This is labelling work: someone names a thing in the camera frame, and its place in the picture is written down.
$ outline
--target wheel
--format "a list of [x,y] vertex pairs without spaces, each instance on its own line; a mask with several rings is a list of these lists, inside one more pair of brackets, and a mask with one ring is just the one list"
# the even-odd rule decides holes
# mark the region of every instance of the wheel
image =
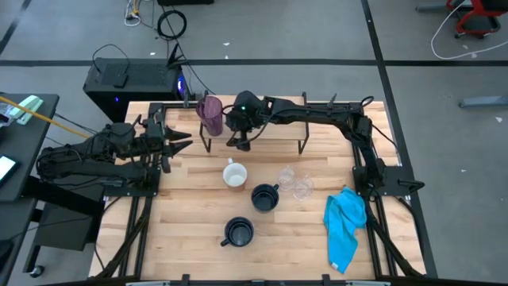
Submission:
[[36,265],[33,268],[32,272],[30,273],[30,277],[37,278],[37,277],[41,276],[42,273],[44,273],[44,266]]

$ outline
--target white mug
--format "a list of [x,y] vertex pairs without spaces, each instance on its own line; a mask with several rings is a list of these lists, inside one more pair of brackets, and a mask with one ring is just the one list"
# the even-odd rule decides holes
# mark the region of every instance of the white mug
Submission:
[[233,191],[242,191],[245,189],[245,181],[247,180],[247,169],[244,165],[233,163],[233,159],[228,159],[229,165],[224,168],[222,178],[228,188]]

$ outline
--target black desk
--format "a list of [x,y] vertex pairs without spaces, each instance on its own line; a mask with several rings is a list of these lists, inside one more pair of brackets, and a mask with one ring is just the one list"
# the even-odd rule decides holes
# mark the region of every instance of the black desk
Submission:
[[[1,96],[21,102],[29,95],[3,94]],[[59,100],[58,95],[37,96],[44,100],[37,112],[52,118]],[[32,118],[26,126],[20,126],[15,122],[7,128],[0,129],[0,153],[20,163],[15,173],[0,187],[0,239],[8,239],[25,231],[32,219],[37,200],[19,198],[39,154],[48,127],[49,123]],[[0,272],[0,285],[7,285],[24,238],[25,234],[21,234],[13,239],[12,253]]]

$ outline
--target computer tower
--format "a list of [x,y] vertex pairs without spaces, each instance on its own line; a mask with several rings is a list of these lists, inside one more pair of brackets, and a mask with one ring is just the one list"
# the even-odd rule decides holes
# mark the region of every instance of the computer tower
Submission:
[[97,58],[83,91],[112,122],[125,120],[132,101],[191,100],[182,68],[165,59]]

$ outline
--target white cable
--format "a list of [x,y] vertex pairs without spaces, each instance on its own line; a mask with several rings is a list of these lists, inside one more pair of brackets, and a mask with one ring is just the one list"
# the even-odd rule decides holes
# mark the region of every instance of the white cable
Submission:
[[129,16],[129,8],[131,7],[131,4],[130,4],[131,0],[128,0],[127,1],[127,7],[125,8],[125,16],[124,16],[124,24],[128,27],[135,27],[137,25],[139,25],[141,23],[141,18],[139,16],[137,16],[136,14],[132,13],[131,15],[137,19],[137,22],[134,23],[134,24],[129,24],[127,23],[127,16]]
[[505,44],[508,44],[508,41],[504,42],[504,43],[501,43],[501,44],[498,44],[498,45],[495,45],[493,47],[490,47],[490,48],[485,48],[485,49],[481,49],[481,50],[478,50],[478,51],[474,51],[474,52],[468,52],[468,53],[465,53],[463,55],[459,55],[459,56],[450,56],[450,57],[444,57],[444,56],[439,56],[437,55],[436,53],[436,50],[434,49],[434,39],[436,38],[437,34],[441,31],[441,28],[443,28],[443,25],[445,24],[445,22],[465,3],[462,2],[460,3],[446,18],[445,20],[441,23],[441,25],[439,26],[439,28],[437,29],[436,33],[434,34],[434,37],[432,37],[432,40],[430,40],[430,48],[432,48],[432,52],[434,53],[434,56],[442,59],[442,60],[454,60],[454,59],[458,59],[460,57],[463,57],[463,56],[469,56],[469,55],[472,55],[472,54],[479,54],[481,52],[487,52],[487,51],[490,51],[490,50],[493,50],[495,48],[499,48],[499,47],[502,47],[503,45]]

